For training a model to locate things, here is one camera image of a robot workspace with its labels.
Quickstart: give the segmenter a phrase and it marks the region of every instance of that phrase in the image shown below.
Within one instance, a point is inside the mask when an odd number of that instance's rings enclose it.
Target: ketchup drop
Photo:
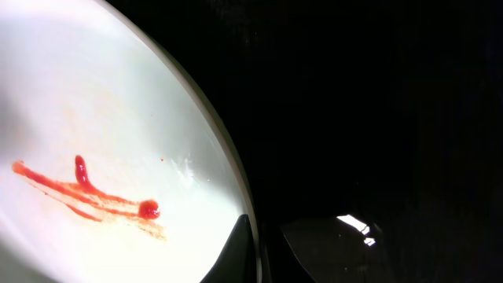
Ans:
[[[146,200],[140,203],[138,214],[143,219],[156,219],[159,217],[159,205],[154,200]]]

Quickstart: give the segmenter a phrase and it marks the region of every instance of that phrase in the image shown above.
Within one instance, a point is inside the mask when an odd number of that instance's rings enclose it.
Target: dark background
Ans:
[[[108,1],[205,92],[261,225],[357,214],[398,282],[501,280],[496,2]]]

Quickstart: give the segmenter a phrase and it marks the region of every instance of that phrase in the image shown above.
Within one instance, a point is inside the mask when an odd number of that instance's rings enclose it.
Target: ketchup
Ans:
[[[89,180],[86,162],[79,155],[75,157],[75,178],[77,183],[59,182],[47,178],[26,167],[23,161],[14,162],[12,169],[14,173],[42,185],[42,187],[35,187],[43,191],[45,195],[66,204],[74,213],[85,219],[95,222],[108,222],[115,218],[127,219],[148,234],[165,240],[164,228],[153,222],[153,219],[160,216],[159,205],[156,201],[126,200],[100,191]],[[78,207],[81,205],[89,205],[90,211],[79,209]]]

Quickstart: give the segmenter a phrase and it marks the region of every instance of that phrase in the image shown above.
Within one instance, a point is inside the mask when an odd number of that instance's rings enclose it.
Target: white ceramic surface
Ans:
[[[57,281],[198,282],[251,203],[193,90],[115,16],[0,0],[0,237]],[[75,182],[76,155],[105,193],[156,200],[165,240],[85,219],[12,169]]]

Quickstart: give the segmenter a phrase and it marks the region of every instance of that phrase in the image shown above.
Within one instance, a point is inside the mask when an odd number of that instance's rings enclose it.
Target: sauce streak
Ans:
[[[157,202],[154,200],[131,201],[100,191],[90,182],[86,163],[81,156],[75,157],[77,183],[54,181],[29,169],[23,161],[16,161],[12,169],[14,173],[31,181],[35,188],[66,204],[74,213],[85,219],[95,222],[126,219],[151,236],[166,240],[164,227],[153,222],[153,219],[157,219],[160,215]]]

